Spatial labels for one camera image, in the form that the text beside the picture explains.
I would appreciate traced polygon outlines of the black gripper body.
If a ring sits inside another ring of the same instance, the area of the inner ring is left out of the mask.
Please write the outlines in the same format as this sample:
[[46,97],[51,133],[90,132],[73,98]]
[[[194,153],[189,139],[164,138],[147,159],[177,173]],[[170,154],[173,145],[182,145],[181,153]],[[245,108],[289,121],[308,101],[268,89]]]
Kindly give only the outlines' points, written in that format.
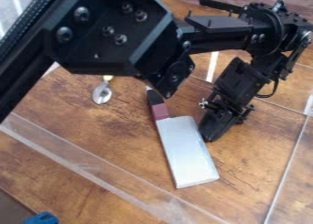
[[246,120],[253,106],[249,104],[265,84],[272,82],[272,74],[262,62],[248,63],[236,57],[218,76],[214,89],[201,105],[204,109],[217,111],[242,112]]

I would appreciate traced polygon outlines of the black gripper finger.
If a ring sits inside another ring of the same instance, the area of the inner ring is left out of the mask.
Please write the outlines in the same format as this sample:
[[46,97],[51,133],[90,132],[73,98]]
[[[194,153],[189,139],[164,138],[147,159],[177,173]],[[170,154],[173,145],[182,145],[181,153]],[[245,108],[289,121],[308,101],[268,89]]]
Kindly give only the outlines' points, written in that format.
[[245,117],[244,117],[244,113],[242,112],[230,112],[232,114],[232,117],[230,117],[230,120],[228,122],[228,128],[226,128],[226,131],[225,133],[228,132],[228,130],[238,123],[241,122]]
[[200,133],[206,141],[217,141],[228,128],[232,114],[226,109],[208,110],[198,124]]

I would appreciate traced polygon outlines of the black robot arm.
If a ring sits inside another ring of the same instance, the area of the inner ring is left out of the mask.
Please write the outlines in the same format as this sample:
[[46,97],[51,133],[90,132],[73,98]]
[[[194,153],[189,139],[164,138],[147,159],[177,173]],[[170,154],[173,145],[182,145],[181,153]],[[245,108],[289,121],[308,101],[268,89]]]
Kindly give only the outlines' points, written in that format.
[[292,74],[313,23],[281,1],[200,3],[224,15],[177,18],[161,0],[32,0],[0,39],[0,122],[54,63],[74,74],[139,76],[170,98],[194,54],[240,49],[252,60],[232,60],[202,101],[198,129],[218,140],[246,120],[264,85]]

